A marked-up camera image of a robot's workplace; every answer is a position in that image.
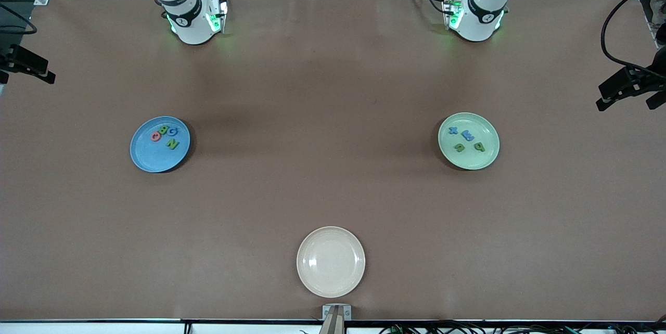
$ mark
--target brown table surface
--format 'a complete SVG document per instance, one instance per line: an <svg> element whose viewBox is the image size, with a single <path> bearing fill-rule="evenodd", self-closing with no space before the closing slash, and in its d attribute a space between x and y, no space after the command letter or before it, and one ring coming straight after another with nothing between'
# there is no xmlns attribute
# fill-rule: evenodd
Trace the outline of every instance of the brown table surface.
<svg viewBox="0 0 666 334"><path fill-rule="evenodd" d="M153 0L50 0L24 47L55 85L12 75L2 109L0 317L656 319L666 308L663 112L605 113L619 0L510 0L491 40L425 0L232 0L188 46ZM609 49L649 63L638 2ZM460 171L436 131L481 114L497 161ZM180 169L129 158L147 119L188 122ZM348 296L300 282L312 230L367 268Z"/></svg>

